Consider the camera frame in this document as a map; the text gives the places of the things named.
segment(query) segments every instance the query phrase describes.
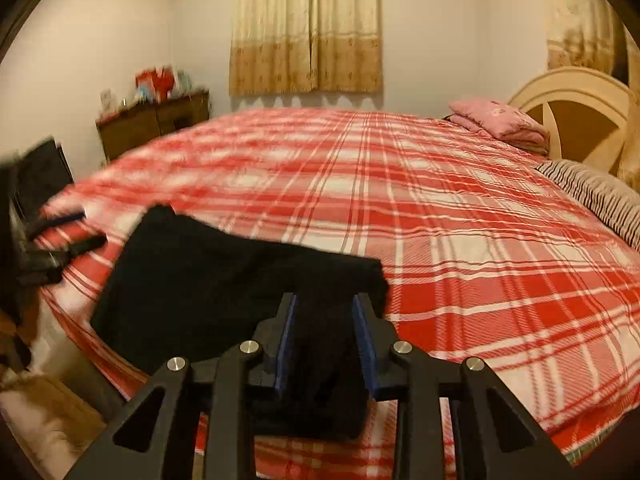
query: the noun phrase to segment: bolt head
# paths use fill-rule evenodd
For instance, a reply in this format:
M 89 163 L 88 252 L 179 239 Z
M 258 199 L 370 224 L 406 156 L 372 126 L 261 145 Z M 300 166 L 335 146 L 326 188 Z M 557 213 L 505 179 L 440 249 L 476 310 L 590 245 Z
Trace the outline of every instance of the bolt head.
M 479 372 L 484 368 L 484 361 L 478 357 L 470 357 L 466 360 L 466 367 L 469 368 L 469 370 Z
M 177 372 L 178 370 L 182 370 L 184 365 L 187 364 L 186 361 L 181 357 L 172 357 L 166 363 L 166 367 L 169 368 L 172 372 Z
M 240 345 L 240 351 L 245 354 L 253 354 L 258 351 L 258 348 L 260 348 L 260 345 L 255 341 L 244 341 Z
M 394 343 L 394 350 L 399 354 L 408 354 L 414 347 L 407 341 L 396 341 Z

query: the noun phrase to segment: pink pillow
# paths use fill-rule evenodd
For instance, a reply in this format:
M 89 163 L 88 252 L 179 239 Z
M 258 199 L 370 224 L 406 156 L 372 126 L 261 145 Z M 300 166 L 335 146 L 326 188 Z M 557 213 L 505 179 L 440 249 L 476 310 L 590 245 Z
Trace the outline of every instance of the pink pillow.
M 458 126 L 462 126 L 463 128 L 466 128 L 467 130 L 475 134 L 484 133 L 488 135 L 488 132 L 484 128 L 481 128 L 477 123 L 473 122 L 471 119 L 467 119 L 465 116 L 453 114 L 449 118 L 449 121 L 457 124 Z
M 496 139 L 508 140 L 510 136 L 522 130 L 529 130 L 540 134 L 543 142 L 548 146 L 549 132 L 546 128 L 513 106 L 486 99 L 471 99 L 453 102 L 449 108 L 455 114 L 477 123 Z M 533 141 L 533 139 L 523 138 L 518 140 Z

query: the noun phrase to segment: striped pillow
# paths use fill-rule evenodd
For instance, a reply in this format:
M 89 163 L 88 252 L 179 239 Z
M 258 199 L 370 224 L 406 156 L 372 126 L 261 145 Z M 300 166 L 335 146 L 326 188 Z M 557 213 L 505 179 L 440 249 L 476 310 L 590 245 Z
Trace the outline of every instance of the striped pillow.
M 572 160 L 550 160 L 536 169 L 640 251 L 640 194 L 613 175 Z

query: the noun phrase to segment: black metal bracket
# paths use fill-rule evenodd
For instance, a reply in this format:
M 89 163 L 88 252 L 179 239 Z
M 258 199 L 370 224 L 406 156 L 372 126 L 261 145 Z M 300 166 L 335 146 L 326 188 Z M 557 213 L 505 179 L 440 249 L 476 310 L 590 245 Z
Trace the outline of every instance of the black metal bracket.
M 80 457 L 67 480 L 188 480 L 200 413 L 204 480 L 254 480 L 250 401 L 286 389 L 296 297 L 285 294 L 254 340 L 190 365 L 170 359 Z M 444 479 L 440 398 L 449 399 L 460 480 L 571 479 L 574 470 L 479 358 L 461 364 L 400 341 L 366 294 L 353 300 L 362 373 L 375 400 L 398 400 L 394 480 Z

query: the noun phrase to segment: folded pink blanket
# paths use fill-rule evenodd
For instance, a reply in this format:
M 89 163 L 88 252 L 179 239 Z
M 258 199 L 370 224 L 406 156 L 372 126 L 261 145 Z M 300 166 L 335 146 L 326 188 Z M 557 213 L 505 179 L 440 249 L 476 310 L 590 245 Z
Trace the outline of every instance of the folded pink blanket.
M 527 114 L 512 106 L 486 99 L 456 101 L 449 118 L 474 133 L 486 132 L 494 139 L 533 153 L 548 153 L 549 132 Z

